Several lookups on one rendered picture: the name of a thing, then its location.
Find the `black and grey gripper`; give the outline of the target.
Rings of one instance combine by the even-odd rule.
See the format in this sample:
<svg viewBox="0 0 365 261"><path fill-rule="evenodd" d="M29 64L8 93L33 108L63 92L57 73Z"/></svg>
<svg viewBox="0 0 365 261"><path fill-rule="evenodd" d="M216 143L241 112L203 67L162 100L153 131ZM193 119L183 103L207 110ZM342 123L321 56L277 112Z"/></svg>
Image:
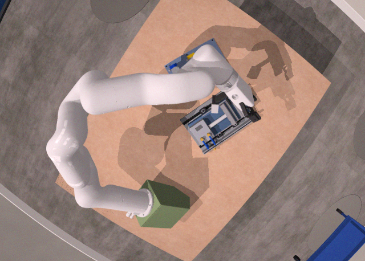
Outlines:
<svg viewBox="0 0 365 261"><path fill-rule="evenodd" d="M227 91L224 90L228 98L235 104L235 106L243 111L245 117L251 119L254 123L261 119L261 116L253 110L254 102L257 98L252 94L251 87L244 81L242 77L238 74L238 79L235 84L230 87ZM248 107L246 107L247 105ZM249 113L247 109L251 110Z"/></svg>

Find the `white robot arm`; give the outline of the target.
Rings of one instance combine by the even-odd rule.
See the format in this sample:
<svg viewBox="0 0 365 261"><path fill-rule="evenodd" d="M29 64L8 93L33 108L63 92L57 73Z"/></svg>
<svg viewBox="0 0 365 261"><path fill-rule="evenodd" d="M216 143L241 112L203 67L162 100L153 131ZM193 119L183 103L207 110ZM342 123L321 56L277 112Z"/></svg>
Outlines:
<svg viewBox="0 0 365 261"><path fill-rule="evenodd" d="M227 91L237 79L235 69L210 44L200 47L176 74L136 73L108 78L101 70L88 71L59 107L56 131L47 143L47 154L74 188L79 206L131 211L126 213L131 219L134 215L146 217L153 207L150 190L101 187L95 163L83 145L88 135L87 113L101 115L142 105L201 100L215 86Z"/></svg>

